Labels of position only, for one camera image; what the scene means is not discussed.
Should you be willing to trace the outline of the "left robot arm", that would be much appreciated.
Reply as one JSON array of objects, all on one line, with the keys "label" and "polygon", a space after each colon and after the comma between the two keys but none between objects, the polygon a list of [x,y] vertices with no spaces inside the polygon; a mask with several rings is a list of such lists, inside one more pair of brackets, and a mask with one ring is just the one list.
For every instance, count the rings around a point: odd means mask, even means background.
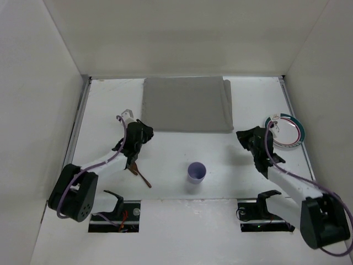
[{"label": "left robot arm", "polygon": [[124,135],[110,152],[85,166],[69,163],[63,167],[47,203],[58,218],[84,221],[93,212],[98,180],[130,169],[142,146],[154,136],[153,128],[139,119],[120,115],[116,119]]}]

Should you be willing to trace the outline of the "white plate with green rim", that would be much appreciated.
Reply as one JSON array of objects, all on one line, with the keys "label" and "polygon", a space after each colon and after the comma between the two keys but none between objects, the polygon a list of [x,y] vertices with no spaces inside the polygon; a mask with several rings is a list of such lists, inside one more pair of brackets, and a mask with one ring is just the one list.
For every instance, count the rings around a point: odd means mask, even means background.
[{"label": "white plate with green rim", "polygon": [[276,146],[291,149],[304,142],[304,127],[295,117],[285,113],[273,114],[266,118],[264,126],[267,127],[271,121],[276,121],[280,130],[278,137],[274,139]]}]

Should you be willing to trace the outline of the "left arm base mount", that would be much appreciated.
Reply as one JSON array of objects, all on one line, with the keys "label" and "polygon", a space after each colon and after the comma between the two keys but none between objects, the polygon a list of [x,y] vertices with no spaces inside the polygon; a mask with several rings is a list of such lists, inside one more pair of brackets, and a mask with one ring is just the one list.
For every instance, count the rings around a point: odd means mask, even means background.
[{"label": "left arm base mount", "polygon": [[140,228],[141,201],[125,200],[114,193],[96,197],[89,218],[89,233],[137,233]]}]

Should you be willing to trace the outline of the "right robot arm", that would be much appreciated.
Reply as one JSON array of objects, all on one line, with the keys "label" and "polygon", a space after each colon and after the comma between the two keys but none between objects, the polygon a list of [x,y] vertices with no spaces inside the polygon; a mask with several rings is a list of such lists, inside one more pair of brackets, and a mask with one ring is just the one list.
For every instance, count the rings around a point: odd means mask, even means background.
[{"label": "right robot arm", "polygon": [[237,131],[241,146],[251,152],[256,170],[280,190],[258,194],[257,216],[277,216],[299,229],[312,249],[324,250],[351,237],[352,214],[340,197],[322,185],[280,167],[285,160],[274,153],[270,127]]}]

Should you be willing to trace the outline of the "grey cloth placemat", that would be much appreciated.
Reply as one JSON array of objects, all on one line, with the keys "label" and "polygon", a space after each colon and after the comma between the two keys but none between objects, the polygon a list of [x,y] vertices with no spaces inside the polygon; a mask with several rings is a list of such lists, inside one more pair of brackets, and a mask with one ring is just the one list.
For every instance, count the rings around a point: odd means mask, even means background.
[{"label": "grey cloth placemat", "polygon": [[155,131],[229,134],[231,83],[221,76],[146,78],[141,120]]}]

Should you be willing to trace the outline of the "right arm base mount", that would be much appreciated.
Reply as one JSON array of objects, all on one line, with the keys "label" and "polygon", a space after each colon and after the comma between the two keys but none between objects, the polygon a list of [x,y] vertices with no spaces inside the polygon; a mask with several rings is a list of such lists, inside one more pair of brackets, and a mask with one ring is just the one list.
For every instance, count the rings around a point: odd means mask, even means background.
[{"label": "right arm base mount", "polygon": [[266,200],[281,195],[277,190],[262,192],[256,199],[237,200],[236,216],[241,232],[294,232],[295,227],[268,212]]}]

